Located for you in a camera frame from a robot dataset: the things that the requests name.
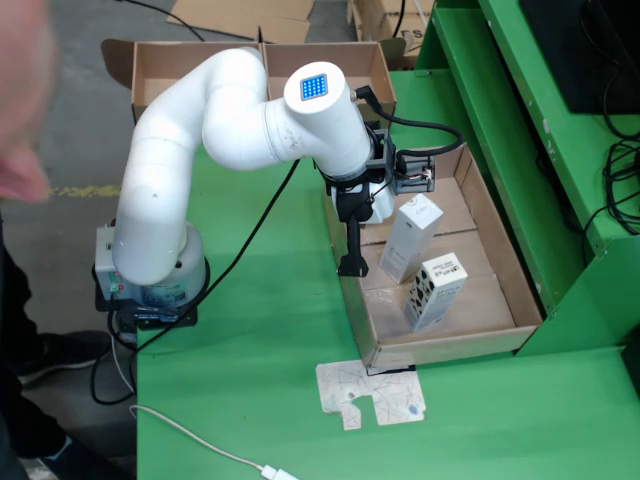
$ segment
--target paper on table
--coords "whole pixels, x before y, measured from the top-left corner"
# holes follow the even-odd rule
[[[340,412],[345,430],[362,426],[360,410],[351,402],[371,396],[378,425],[419,422],[427,406],[416,372],[368,376],[362,361],[325,363],[316,366],[320,401],[324,413]]]

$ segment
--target shoe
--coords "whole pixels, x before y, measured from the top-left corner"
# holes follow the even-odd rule
[[[106,332],[74,332],[66,335],[43,333],[45,350],[40,358],[9,367],[22,382],[31,385],[61,370],[77,370],[92,366],[98,356],[108,355],[111,338]]]
[[[59,480],[132,480],[134,477],[119,469],[84,445],[71,442],[55,459],[38,458]]]

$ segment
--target cable connector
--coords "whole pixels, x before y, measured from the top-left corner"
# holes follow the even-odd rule
[[[369,85],[365,85],[364,87],[356,88],[356,97],[361,98],[373,109],[374,112],[380,114],[382,111],[382,105],[378,101],[378,97],[373,93],[373,90]]]
[[[265,465],[262,468],[262,476],[264,478],[268,478],[269,480],[299,480],[297,477],[294,477],[290,473],[287,473],[282,469],[276,470],[269,465]]]

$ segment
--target white product box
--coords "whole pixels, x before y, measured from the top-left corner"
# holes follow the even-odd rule
[[[420,254],[436,233],[442,210],[422,194],[402,205],[384,247],[380,268],[400,284],[420,268]]]
[[[423,262],[404,305],[414,332],[439,323],[467,279],[455,253]]]

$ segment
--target gray floor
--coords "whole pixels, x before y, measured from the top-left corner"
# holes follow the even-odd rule
[[[147,0],[171,8],[174,0]],[[104,329],[93,308],[90,275],[95,228],[115,215],[117,197],[65,187],[119,185],[132,132],[130,92],[107,74],[100,54],[106,38],[193,40],[165,16],[114,0],[54,0],[61,48],[57,94],[39,150],[57,194],[43,206],[3,206],[6,244],[29,275],[28,313],[41,331]],[[308,42],[355,40],[346,24],[346,0],[317,0]],[[233,39],[204,32],[210,41]],[[127,406],[100,407],[89,396],[87,371],[60,374],[26,395],[76,436],[109,456],[134,452],[135,424]],[[99,376],[103,397],[125,390],[111,360]]]

